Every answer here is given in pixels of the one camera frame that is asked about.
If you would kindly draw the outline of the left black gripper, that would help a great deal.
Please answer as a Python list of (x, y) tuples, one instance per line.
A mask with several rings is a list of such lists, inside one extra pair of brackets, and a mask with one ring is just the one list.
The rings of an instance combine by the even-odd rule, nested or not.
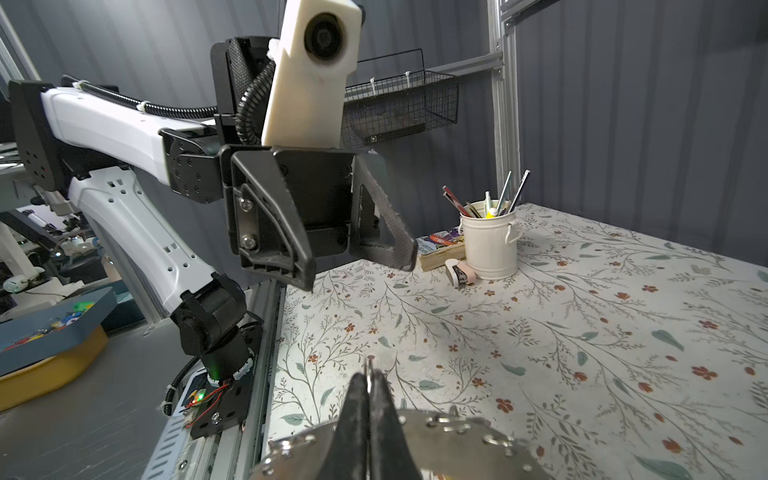
[(349, 253), (414, 269), (417, 243), (368, 152), (227, 145), (220, 154), (232, 251), (241, 267), (309, 291), (322, 257)]

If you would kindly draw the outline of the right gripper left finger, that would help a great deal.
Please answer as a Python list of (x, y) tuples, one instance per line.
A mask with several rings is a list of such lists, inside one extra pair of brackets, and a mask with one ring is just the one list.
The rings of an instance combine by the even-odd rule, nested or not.
[(366, 478), (369, 419), (367, 378), (357, 373), (349, 383), (331, 446), (317, 479)]

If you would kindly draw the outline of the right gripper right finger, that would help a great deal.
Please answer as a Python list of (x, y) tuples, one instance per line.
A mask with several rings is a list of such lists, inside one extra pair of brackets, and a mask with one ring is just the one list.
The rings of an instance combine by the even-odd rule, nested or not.
[(421, 480), (407, 445), (385, 375), (368, 372), (369, 460), (368, 473), (378, 480)]

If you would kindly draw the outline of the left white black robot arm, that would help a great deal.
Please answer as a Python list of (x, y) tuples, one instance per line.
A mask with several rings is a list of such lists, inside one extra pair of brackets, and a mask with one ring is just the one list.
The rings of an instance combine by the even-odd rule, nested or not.
[(383, 160), (340, 149), (353, 36), (327, 22), (294, 40), (262, 39), (256, 57), (228, 50), (231, 103), (159, 113), (85, 80), (13, 80), (9, 114), (36, 183), (114, 238), (148, 280), (209, 380), (248, 375), (242, 288), (180, 238), (145, 196), (138, 172), (193, 201), (223, 201), (227, 239), (244, 269), (304, 290), (321, 256), (347, 251), (410, 271), (416, 243), (383, 185)]

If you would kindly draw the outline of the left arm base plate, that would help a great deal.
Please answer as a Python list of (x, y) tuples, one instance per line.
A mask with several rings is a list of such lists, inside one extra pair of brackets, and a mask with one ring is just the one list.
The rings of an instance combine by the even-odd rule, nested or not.
[(207, 438), (242, 423), (248, 413), (263, 327), (258, 322), (231, 331), (204, 354), (206, 396), (188, 425), (193, 440)]

